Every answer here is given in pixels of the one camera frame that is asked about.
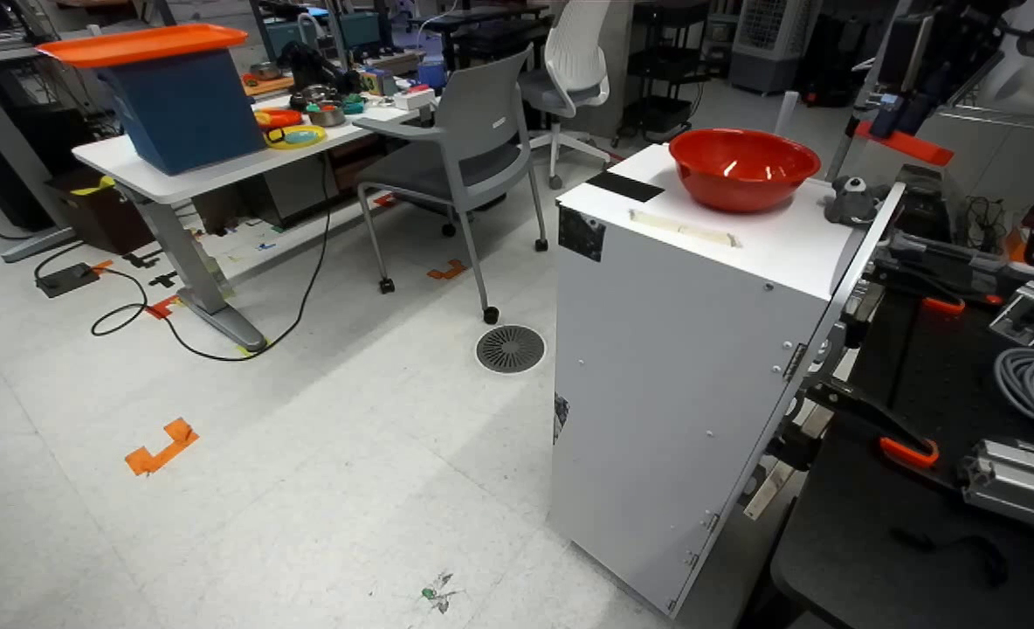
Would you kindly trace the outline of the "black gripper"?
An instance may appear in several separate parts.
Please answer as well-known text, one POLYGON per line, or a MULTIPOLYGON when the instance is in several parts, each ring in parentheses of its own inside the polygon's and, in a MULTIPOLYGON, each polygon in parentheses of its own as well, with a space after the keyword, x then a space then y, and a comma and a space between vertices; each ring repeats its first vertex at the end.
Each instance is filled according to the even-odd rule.
POLYGON ((1011 0, 908 0, 879 48, 878 85, 887 91, 878 98, 871 138, 893 138, 900 95, 912 98, 904 133, 920 133, 997 56, 1005 11, 1011 0))

